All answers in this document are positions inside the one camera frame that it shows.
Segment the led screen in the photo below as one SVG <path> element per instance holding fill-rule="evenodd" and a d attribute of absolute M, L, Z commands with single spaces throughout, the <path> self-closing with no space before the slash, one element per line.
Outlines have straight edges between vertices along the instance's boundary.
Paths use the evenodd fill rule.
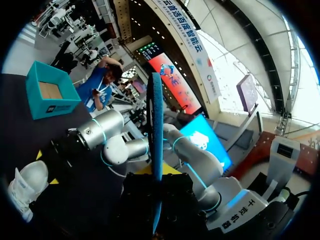
<path fill-rule="evenodd" d="M 193 114 L 201 105 L 190 86 L 177 70 L 165 53 L 148 61 L 157 73 L 161 74 L 162 81 L 169 88 L 179 105 L 185 108 L 187 114 Z"/>
<path fill-rule="evenodd" d="M 204 116 L 197 116 L 194 120 L 184 126 L 180 132 L 185 136 L 189 136 L 190 141 L 193 144 L 215 155 L 221 163 L 223 171 L 231 166 L 232 162 L 228 153 Z"/>

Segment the white shoe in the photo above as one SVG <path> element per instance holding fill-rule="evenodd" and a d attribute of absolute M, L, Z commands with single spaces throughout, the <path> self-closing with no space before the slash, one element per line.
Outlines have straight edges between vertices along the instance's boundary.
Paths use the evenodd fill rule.
<path fill-rule="evenodd" d="M 8 187 L 8 194 L 27 223 L 33 217 L 29 204 L 37 200 L 47 186 L 48 168 L 43 161 L 32 162 L 20 172 L 15 168 L 14 179 Z"/>

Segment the cardboard box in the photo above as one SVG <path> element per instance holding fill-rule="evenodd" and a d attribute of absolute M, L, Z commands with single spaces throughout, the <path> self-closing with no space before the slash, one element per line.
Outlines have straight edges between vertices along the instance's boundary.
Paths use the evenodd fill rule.
<path fill-rule="evenodd" d="M 71 113 L 81 102 L 69 75 L 42 62 L 33 63 L 25 84 L 34 120 Z"/>

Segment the red display board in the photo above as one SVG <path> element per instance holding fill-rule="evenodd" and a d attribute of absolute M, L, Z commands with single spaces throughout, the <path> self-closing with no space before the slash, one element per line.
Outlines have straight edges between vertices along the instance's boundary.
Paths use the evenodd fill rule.
<path fill-rule="evenodd" d="M 187 106 L 187 108 L 185 108 L 185 112 L 187 114 L 193 114 L 195 111 L 201 108 L 200 102 L 196 98 L 196 95 L 165 53 L 161 53 L 148 62 L 157 73 L 162 72 L 162 81 L 172 92 L 179 105 L 181 107 Z"/>

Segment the computer screen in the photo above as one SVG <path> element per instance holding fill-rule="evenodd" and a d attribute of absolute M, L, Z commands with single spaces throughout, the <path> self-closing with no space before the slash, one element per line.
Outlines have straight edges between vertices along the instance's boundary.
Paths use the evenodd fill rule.
<path fill-rule="evenodd" d="M 223 171 L 226 171 L 232 165 L 228 153 L 204 116 L 197 116 L 184 126 L 180 132 L 185 136 L 189 136 L 193 144 L 215 155 L 221 163 Z"/>

